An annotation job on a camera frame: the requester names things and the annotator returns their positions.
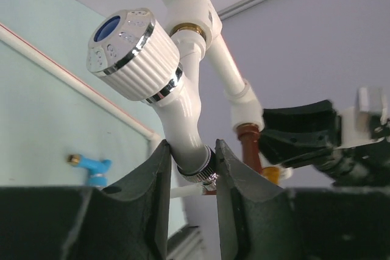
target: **pipe connector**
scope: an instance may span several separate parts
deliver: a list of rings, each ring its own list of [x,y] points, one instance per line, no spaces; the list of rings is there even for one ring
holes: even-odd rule
[[[244,164],[252,168],[255,172],[262,174],[263,168],[261,166],[258,139],[260,137],[260,130],[256,124],[242,124],[236,129],[237,137],[241,141],[243,147],[243,161]]]
[[[169,34],[170,36],[173,36],[175,33],[180,32],[181,30],[190,30],[192,32],[197,33],[198,35],[202,36],[202,38],[206,41],[207,36],[205,31],[201,28],[201,26],[198,26],[197,24],[193,23],[182,23],[176,25]]]
[[[210,0],[162,0],[168,9],[165,29],[170,32],[175,26],[192,23],[201,27],[207,39],[207,48],[221,34],[222,21]]]
[[[294,170],[291,167],[283,167],[281,164],[271,164],[265,156],[259,153],[261,165],[263,166],[262,175],[264,178],[273,182],[273,184],[279,184],[283,180],[291,178]]]
[[[201,32],[189,27],[181,27],[171,35],[171,40],[179,49],[180,63],[183,63],[182,59],[187,55],[196,53],[199,54],[199,61],[192,62],[191,65],[199,67],[199,62],[205,57],[206,53],[206,42]]]
[[[208,160],[204,164],[203,168],[197,171],[195,174],[184,174],[181,168],[177,167],[179,173],[191,183],[201,183],[207,191],[216,190],[216,158],[214,152],[207,147]]]
[[[237,95],[226,93],[230,101],[232,127],[236,132],[237,127],[243,124],[256,124],[261,132],[264,129],[263,107],[257,99],[249,82],[244,79],[245,87]]]
[[[95,161],[76,154],[70,155],[67,161],[73,167],[83,167],[88,169],[87,185],[94,186],[99,189],[107,187],[107,178],[105,173],[107,173],[112,165],[111,160]]]

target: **metal hose clamp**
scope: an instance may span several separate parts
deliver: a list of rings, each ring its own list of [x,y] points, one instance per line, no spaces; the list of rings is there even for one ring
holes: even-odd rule
[[[205,163],[204,167],[199,170],[196,174],[183,174],[181,168],[177,167],[179,173],[191,183],[201,183],[204,188],[208,191],[216,190],[216,158],[214,152],[207,147],[208,150],[208,160]]]

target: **white trim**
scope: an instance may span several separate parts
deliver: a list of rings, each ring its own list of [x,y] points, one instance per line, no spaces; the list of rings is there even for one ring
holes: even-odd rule
[[[193,195],[203,195],[204,192],[205,188],[201,184],[192,184],[183,187],[176,187],[171,189],[171,199]]]
[[[73,73],[68,71],[65,67],[53,61],[48,56],[44,55],[37,48],[29,44],[26,40],[19,37],[16,33],[12,32],[5,25],[0,23],[0,40],[10,47],[14,48],[20,54],[23,54],[28,59],[41,66],[52,75],[56,76],[61,81],[65,82],[71,88],[74,88],[80,94],[83,94],[89,100],[102,107],[110,114],[123,121],[129,127],[133,128],[139,134],[144,136],[149,141],[149,155],[153,153],[155,148],[159,145],[161,137],[153,130],[147,128],[145,125],[131,117],[122,108],[115,105],[109,99],[102,94],[95,91],[92,87],[87,85]]]

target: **chrome ring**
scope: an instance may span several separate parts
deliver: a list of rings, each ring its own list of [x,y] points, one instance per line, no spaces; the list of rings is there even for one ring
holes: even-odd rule
[[[164,99],[168,94],[174,91],[174,89],[179,84],[179,81],[182,76],[183,76],[183,71],[180,67],[178,67],[172,79],[167,83],[167,85],[164,86],[157,94],[154,94],[153,96],[143,100],[143,102],[147,104],[153,104],[158,102],[159,100]]]
[[[97,177],[105,177],[105,175],[102,173],[90,175],[90,178],[97,178]]]
[[[206,190],[215,191],[216,180],[217,180],[215,154],[209,147],[207,147],[207,149],[208,149],[207,162],[205,163],[205,166],[196,174],[191,174],[191,175],[183,174],[179,166],[177,166],[177,170],[187,181],[191,183],[201,183]]]
[[[114,65],[106,68],[103,71],[100,72],[94,72],[96,76],[109,76],[110,74],[115,73],[116,71],[120,70],[123,66],[128,64],[128,62],[132,61],[145,47],[146,43],[150,40],[151,35],[154,31],[155,22],[151,22],[146,30],[145,33],[142,35],[138,43],[131,49],[129,53],[127,53],[122,59],[118,60]]]

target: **brass fitting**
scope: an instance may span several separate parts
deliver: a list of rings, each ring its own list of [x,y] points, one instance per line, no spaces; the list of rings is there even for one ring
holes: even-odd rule
[[[81,156],[80,155],[70,155],[68,156],[67,162],[72,165],[76,166],[80,163],[81,161]]]
[[[206,41],[206,33],[205,31],[198,26],[197,24],[193,23],[183,23],[183,24],[178,24],[177,26],[174,26],[172,29],[170,36],[173,36],[175,33],[181,31],[181,30],[192,30],[195,33],[198,33],[199,35],[202,36],[202,38]]]

